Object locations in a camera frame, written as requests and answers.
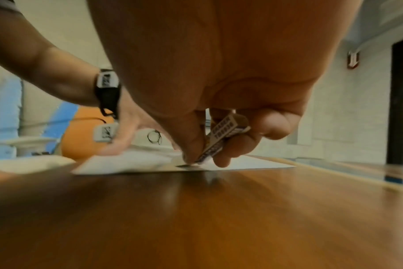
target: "hand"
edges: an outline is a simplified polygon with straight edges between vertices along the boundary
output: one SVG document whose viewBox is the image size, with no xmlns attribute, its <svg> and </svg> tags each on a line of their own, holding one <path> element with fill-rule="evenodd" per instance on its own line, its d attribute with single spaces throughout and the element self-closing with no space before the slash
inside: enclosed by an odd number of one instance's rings
<svg viewBox="0 0 403 269">
<path fill-rule="evenodd" d="M 131 145 L 135 133 L 145 128 L 158 130 L 172 143 L 174 149 L 179 149 L 171 136 L 132 100 L 127 90 L 122 88 L 119 100 L 119 128 L 112 143 L 103 148 L 98 155 L 121 154 Z"/>
<path fill-rule="evenodd" d="M 298 125 L 361 0 L 89 0 L 106 53 L 132 98 L 194 162 L 204 110 L 230 111 L 251 131 L 214 157 L 220 167 L 262 137 Z"/>
</svg>

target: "white tag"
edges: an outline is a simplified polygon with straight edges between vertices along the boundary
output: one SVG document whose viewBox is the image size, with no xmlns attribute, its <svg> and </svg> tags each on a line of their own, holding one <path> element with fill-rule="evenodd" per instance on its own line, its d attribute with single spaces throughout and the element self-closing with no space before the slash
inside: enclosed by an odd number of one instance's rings
<svg viewBox="0 0 403 269">
<path fill-rule="evenodd" d="M 95 142 L 111 142 L 116 135 L 119 123 L 107 123 L 103 125 L 98 125 L 94 129 L 93 139 Z"/>
<path fill-rule="evenodd" d="M 117 88 L 119 87 L 119 77 L 114 71 L 101 72 L 97 79 L 98 88 Z"/>
</svg>

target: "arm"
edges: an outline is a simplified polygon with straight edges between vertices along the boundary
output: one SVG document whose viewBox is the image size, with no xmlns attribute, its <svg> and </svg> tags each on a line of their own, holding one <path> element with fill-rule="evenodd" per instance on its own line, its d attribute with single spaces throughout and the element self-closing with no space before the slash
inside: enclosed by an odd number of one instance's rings
<svg viewBox="0 0 403 269">
<path fill-rule="evenodd" d="M 0 66 L 62 100 L 98 105 L 93 89 L 99 69 L 56 48 L 21 14 L 3 9 Z"/>
</svg>

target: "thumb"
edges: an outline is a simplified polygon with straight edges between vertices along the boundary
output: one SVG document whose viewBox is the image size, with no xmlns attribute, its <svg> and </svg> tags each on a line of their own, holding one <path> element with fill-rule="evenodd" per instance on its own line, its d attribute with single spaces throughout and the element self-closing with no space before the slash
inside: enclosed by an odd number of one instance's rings
<svg viewBox="0 0 403 269">
<path fill-rule="evenodd" d="M 120 118 L 113 141 L 100 150 L 98 155 L 110 156 L 121 154 L 131 145 L 139 125 L 140 120 L 138 117 L 124 113 Z"/>
<path fill-rule="evenodd" d="M 181 148 L 183 159 L 188 164 L 197 160 L 205 146 L 204 122 L 203 129 L 200 125 L 200 118 L 205 117 L 205 111 L 202 114 L 199 116 L 193 111 L 178 117 L 156 119 Z"/>
</svg>

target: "wooden floor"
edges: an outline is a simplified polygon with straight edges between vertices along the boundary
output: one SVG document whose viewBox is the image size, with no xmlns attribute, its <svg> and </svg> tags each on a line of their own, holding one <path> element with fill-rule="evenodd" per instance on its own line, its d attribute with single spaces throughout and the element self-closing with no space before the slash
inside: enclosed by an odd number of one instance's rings
<svg viewBox="0 0 403 269">
<path fill-rule="evenodd" d="M 0 268 L 403 269 L 403 168 L 295 164 L 0 181 Z"/>
</svg>

